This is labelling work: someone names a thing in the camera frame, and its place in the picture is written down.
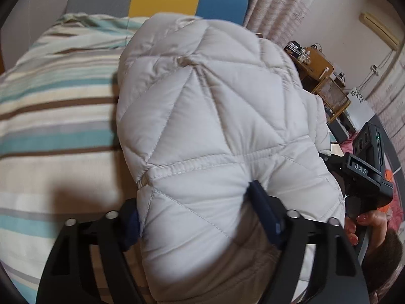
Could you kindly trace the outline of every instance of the silver bolt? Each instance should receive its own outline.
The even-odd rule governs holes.
[[[73,226],[76,224],[76,220],[74,218],[69,218],[66,222],[65,225],[66,226]]]
[[[118,217],[118,212],[116,212],[115,210],[112,210],[112,211],[106,213],[105,216],[107,217],[107,219],[114,219],[114,218]]]
[[[339,220],[337,218],[335,218],[335,217],[329,218],[328,222],[329,222],[330,225],[333,225],[333,226],[339,226],[340,225]]]
[[[296,210],[288,210],[287,216],[290,218],[300,218],[300,213]]]

